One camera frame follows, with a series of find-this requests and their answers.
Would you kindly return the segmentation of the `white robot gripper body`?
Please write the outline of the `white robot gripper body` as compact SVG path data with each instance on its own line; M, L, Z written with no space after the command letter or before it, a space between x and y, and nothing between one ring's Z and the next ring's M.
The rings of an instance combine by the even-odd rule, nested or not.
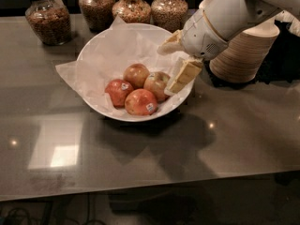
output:
M189 55L213 60L228 47L228 42L214 31L203 10L197 10L185 23L181 44Z

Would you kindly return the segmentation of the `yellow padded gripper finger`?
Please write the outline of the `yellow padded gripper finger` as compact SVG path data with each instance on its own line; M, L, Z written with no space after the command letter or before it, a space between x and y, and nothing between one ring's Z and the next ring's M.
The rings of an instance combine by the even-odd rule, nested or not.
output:
M181 44L182 31L177 30L167 38L158 48L157 52L161 55L167 55L175 52L180 52L183 47Z
M202 58L180 58L175 64L175 67L172 71L172 76L167 82L164 93L168 96L173 96L179 93L200 74L202 69Z

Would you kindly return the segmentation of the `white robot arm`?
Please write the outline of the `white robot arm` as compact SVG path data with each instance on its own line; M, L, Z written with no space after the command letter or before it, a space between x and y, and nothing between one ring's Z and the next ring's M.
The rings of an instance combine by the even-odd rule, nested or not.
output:
M242 31L263 23L286 10L300 17L300 0L210 0L198 9L181 30L174 32L157 49L161 55L184 52L189 59L179 62L164 93L180 92L201 72L203 63L217 57Z

